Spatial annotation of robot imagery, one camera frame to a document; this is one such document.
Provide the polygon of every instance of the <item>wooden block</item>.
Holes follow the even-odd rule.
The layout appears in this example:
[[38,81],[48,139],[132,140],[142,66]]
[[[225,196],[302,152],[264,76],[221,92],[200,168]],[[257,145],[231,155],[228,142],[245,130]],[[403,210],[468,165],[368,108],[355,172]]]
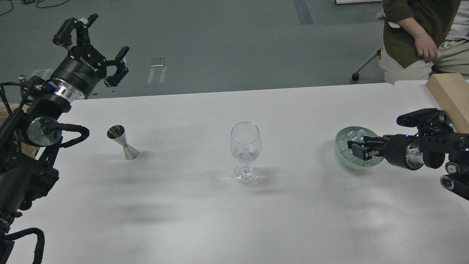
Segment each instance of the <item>wooden block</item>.
[[433,74],[426,85],[458,132],[469,133],[469,84],[462,75]]

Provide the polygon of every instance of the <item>gray floor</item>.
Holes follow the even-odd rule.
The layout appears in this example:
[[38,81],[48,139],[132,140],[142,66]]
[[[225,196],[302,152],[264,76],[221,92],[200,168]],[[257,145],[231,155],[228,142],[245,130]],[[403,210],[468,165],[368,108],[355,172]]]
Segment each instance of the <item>gray floor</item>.
[[[99,15],[90,27],[95,48],[108,59],[122,46],[130,51],[129,74],[116,88],[99,83],[91,98],[384,82],[375,60],[358,82],[351,80],[381,42],[383,24],[375,19],[381,2],[71,0],[46,9],[14,5],[0,16],[1,82],[54,70],[67,54],[52,43],[54,34],[66,19],[93,13]],[[9,8],[0,2],[0,13]],[[165,68],[150,68],[151,59],[160,57],[166,58]],[[10,100],[18,101],[19,93],[11,90],[16,88],[9,89]]]

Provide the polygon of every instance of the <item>person's hand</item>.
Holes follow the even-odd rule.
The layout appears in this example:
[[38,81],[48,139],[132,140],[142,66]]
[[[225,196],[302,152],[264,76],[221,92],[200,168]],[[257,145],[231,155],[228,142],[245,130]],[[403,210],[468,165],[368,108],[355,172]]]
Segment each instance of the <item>person's hand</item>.
[[415,48],[418,56],[425,62],[433,62],[438,55],[435,42],[426,32],[415,37]]

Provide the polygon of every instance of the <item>metal jigger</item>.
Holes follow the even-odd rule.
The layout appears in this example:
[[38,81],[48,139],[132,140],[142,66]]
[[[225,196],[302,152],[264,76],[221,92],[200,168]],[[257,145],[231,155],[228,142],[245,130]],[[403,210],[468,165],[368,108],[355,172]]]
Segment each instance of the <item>metal jigger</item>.
[[125,138],[125,129],[121,125],[115,125],[107,131],[107,137],[116,141],[119,145],[124,147],[124,155],[128,160],[133,160],[138,156],[138,150],[127,144]]

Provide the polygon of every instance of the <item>green bowl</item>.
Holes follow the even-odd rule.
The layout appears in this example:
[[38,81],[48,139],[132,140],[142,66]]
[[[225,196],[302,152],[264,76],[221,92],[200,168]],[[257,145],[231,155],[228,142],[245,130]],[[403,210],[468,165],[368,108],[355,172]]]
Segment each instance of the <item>green bowl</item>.
[[365,170],[365,169],[374,167],[374,166],[378,165],[378,164],[379,164],[381,161],[383,161],[383,159],[384,159],[383,157],[376,157],[376,156],[374,156],[374,157],[372,158],[372,162],[363,162],[363,163],[360,163],[361,160],[360,160],[359,158],[356,158],[354,161],[356,161],[356,162],[359,163],[359,164],[357,164],[357,163],[354,163],[354,162],[348,160],[348,159],[346,158],[346,156],[345,156],[343,153],[341,153],[341,152],[339,151],[339,148],[337,147],[338,144],[339,144],[339,142],[340,142],[341,140],[347,142],[348,140],[350,140],[349,137],[348,137],[348,135],[347,135],[348,133],[350,133],[352,130],[355,131],[355,132],[357,132],[357,131],[359,131],[359,130],[361,130],[361,129],[363,129],[363,130],[365,131],[365,134],[366,134],[367,136],[369,136],[369,137],[377,137],[377,136],[378,136],[375,132],[373,132],[373,131],[371,131],[371,130],[369,130],[369,129],[367,129],[367,128],[360,127],[360,126],[349,126],[349,127],[346,127],[346,128],[344,128],[344,129],[340,130],[340,131],[335,135],[335,140],[334,140],[335,154],[336,154],[337,158],[339,159],[339,161],[340,161],[341,163],[343,163],[345,166],[347,166],[347,167],[349,167],[349,168],[351,168],[351,169],[355,169],[355,170]]

